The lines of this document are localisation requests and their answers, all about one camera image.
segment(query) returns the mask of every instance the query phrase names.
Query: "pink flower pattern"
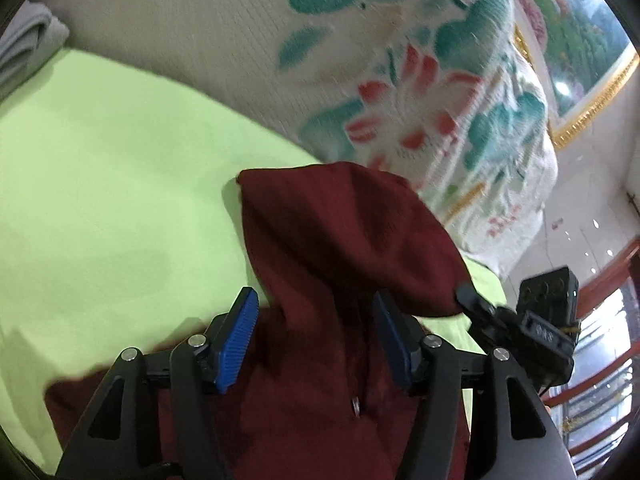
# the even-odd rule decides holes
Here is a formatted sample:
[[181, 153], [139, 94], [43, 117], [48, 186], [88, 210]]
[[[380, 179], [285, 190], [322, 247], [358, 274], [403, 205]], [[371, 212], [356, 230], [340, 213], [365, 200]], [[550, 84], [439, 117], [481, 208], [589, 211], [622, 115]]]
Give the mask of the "pink flower pattern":
[[497, 237], [502, 234], [504, 230], [511, 226], [514, 222], [518, 221], [518, 213], [522, 210], [522, 206], [515, 205], [511, 207], [508, 213], [503, 215], [496, 215], [489, 218], [489, 224], [491, 227], [486, 232], [491, 238]]
[[[475, 99], [481, 78], [467, 72], [443, 74], [438, 61], [406, 48], [398, 80], [368, 80], [358, 86], [366, 108], [344, 125], [370, 168], [391, 171], [394, 156], [430, 155], [458, 142], [458, 118]], [[424, 179], [412, 182], [420, 189]]]
[[546, 31], [546, 23], [545, 17], [538, 7], [538, 4], [535, 0], [518, 0], [520, 5], [522, 6], [522, 10], [527, 15], [527, 19], [531, 24], [531, 28], [533, 28], [533, 32], [536, 35], [536, 39], [538, 40], [538, 44], [542, 49], [542, 53], [544, 54], [546, 50], [546, 44], [548, 41], [548, 33]]

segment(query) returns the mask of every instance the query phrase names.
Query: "dark red cloth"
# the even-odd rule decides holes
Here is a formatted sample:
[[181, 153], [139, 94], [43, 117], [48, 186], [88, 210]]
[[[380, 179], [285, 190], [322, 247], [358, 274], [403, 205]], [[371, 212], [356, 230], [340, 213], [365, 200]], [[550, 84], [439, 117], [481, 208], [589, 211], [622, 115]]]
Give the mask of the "dark red cloth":
[[[370, 301], [386, 287], [404, 312], [455, 314], [454, 290], [470, 280], [460, 254], [389, 173], [338, 163], [247, 170], [238, 183], [247, 253], [274, 302], [260, 313], [238, 383], [211, 398], [236, 479], [392, 480], [417, 399], [391, 381]], [[63, 445], [102, 375], [47, 392]], [[167, 394], [159, 408], [171, 460]], [[464, 476], [467, 443], [461, 407], [450, 480]]]

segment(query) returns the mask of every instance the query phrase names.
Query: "gold picture frame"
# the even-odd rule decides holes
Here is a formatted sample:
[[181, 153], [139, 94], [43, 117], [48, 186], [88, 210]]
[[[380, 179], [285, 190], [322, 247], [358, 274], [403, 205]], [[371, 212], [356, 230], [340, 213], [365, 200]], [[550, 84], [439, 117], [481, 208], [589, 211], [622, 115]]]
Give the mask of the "gold picture frame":
[[514, 43], [540, 79], [561, 150], [624, 87], [640, 57], [604, 0], [513, 0]]
[[[536, 68], [531, 57], [531, 52], [527, 46], [527, 41], [522, 35], [522, 31], [516, 25], [514, 42], [516, 48], [522, 54], [522, 57], [529, 63], [532, 69]], [[615, 96], [622, 90], [626, 82], [631, 78], [633, 73], [640, 64], [640, 56], [635, 52], [631, 57], [631, 61], [618, 67], [617, 70], [607, 78], [604, 82], [604, 88], [591, 100], [587, 107], [574, 119], [570, 124], [563, 128], [553, 131], [551, 124], [548, 125], [548, 134], [551, 138], [556, 151], [562, 150], [572, 140], [574, 140], [582, 131], [589, 126], [593, 118], [613, 101]]]

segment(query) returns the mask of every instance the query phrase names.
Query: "light green bedsheet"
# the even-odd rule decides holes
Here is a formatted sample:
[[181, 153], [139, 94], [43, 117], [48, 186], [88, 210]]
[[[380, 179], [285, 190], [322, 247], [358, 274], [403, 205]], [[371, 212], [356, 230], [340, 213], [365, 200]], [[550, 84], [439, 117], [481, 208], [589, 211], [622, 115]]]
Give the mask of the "light green bedsheet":
[[[243, 285], [260, 290], [234, 177], [313, 162], [190, 88], [78, 51], [3, 102], [0, 424], [12, 442], [53, 472], [49, 383], [199, 330]], [[504, 302], [498, 279], [467, 265]], [[425, 324], [479, 351], [465, 317]]]

